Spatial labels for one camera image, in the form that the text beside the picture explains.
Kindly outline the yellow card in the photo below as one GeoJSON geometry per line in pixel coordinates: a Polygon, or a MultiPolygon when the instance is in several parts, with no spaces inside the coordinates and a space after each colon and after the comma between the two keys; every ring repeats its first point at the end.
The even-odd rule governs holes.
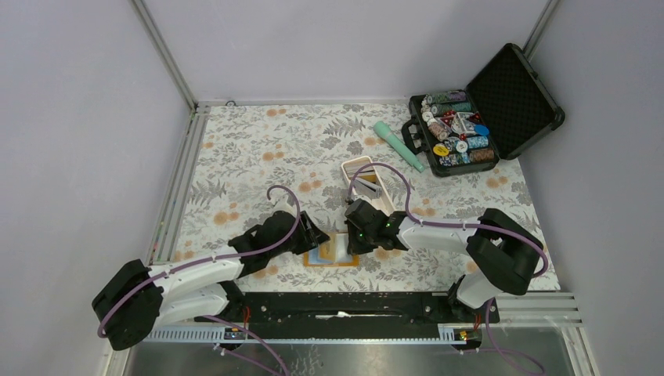
{"type": "Polygon", "coordinates": [[[323,262],[335,263],[344,252],[344,243],[337,238],[331,238],[329,241],[319,246],[318,258],[323,262]]]}

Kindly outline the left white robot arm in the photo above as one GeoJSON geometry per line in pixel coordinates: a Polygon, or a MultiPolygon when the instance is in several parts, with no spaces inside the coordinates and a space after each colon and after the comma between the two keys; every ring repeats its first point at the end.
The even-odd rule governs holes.
{"type": "Polygon", "coordinates": [[[242,314],[243,302],[225,285],[264,269],[278,255],[302,255],[329,240],[305,211],[275,211],[209,254],[158,266],[126,262],[92,300],[98,335],[121,351],[154,328],[180,320],[217,315],[232,322],[242,314]]]}

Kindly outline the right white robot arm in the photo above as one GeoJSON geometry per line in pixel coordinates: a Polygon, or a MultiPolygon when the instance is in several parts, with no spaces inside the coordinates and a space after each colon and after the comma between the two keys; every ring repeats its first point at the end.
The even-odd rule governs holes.
{"type": "Polygon", "coordinates": [[[543,263],[542,243],[504,212],[488,208],[477,219],[433,223],[411,219],[405,211],[386,215],[365,200],[345,212],[348,250],[363,254],[377,248],[410,251],[420,248],[466,255],[477,269],[449,290],[449,312],[467,323],[485,302],[501,293],[524,295],[543,263]]]}

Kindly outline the orange leather card holder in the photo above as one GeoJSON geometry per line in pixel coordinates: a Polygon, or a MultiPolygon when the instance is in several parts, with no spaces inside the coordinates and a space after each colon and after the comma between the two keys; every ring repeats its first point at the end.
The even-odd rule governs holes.
{"type": "Polygon", "coordinates": [[[329,233],[330,239],[304,254],[305,267],[356,267],[359,256],[348,251],[347,233],[329,233]]]}

